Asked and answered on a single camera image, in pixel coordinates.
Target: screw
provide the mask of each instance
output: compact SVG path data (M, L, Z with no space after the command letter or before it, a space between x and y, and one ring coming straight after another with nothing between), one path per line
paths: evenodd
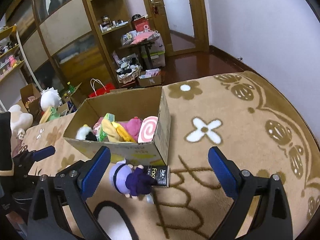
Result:
M41 181L45 181L47 179L48 175L44 174L40 176Z
M75 176L77 176L77 175L78 175L78 172L77 172L77 171L70 171L70 172L69 172L69 176L72 177L72 178L75 177Z
M247 171L247 170L243 170L241 171L242 175L245 176L245 177L249 177L250 176L250 171Z
M279 177L277 174L273 174L273 175L272 175L272 178L273 178L274 180L279 180L279 179L280 179L280 177Z

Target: small table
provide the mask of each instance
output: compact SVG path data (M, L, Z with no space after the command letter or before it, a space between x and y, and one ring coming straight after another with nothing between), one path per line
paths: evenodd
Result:
M152 59L151 59L151 56L150 56L150 51L149 51L149 48L148 48L148 45L150 44L153 44L155 43L155 41L157 39L159 39L160 36L157 36L157 37L154 37L152 38L151 40L144 40L138 44L129 44L129 45L124 45L124 46L121 46L119 49L130 49L130 48L135 48L135 47L138 47L138 50L139 50L139 56L142 58L142 52L141 52L141 47L144 46L145 49L146 49L146 53L147 53L147 57L148 57L148 62L149 62L149 65L150 65L150 69L153 69L153 63L152 63Z

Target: purple doll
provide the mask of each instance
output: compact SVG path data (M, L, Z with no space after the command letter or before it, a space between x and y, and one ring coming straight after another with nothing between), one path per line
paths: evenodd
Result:
M125 160L117 162L109 172L109 180L115 189L126 197L137 199L139 195L147 195L152 191L155 180L143 172L139 165L134 171L131 164Z

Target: cream plush toy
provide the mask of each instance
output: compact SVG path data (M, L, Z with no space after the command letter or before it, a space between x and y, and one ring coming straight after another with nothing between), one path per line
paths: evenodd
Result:
M11 154L12 157L15 157L19 153L21 143L26 136L26 130L32 125L33 116L29 113L23 113L19 105L11 106L9 112L11 113Z
M33 116L29 113L23 113L19 105L11 106L9 112L11 113L11 133L18 139L23 140L26 135L25 131L32 125Z

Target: white bag handle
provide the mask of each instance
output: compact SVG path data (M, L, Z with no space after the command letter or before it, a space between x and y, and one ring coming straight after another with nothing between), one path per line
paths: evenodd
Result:
M91 80L90 80L90 85L91 85L91 87L92 87L92 89L93 89L93 91L94 91L94 93L97 95L97 92L96 92L96 90L94 89L94 83L95 82L98 82L98 83L100 83L101 85L102 85L102 87L107 91L107 89L104 87L104 85L102 84L102 82L99 80L99 79L94 79L94 78L92 78Z

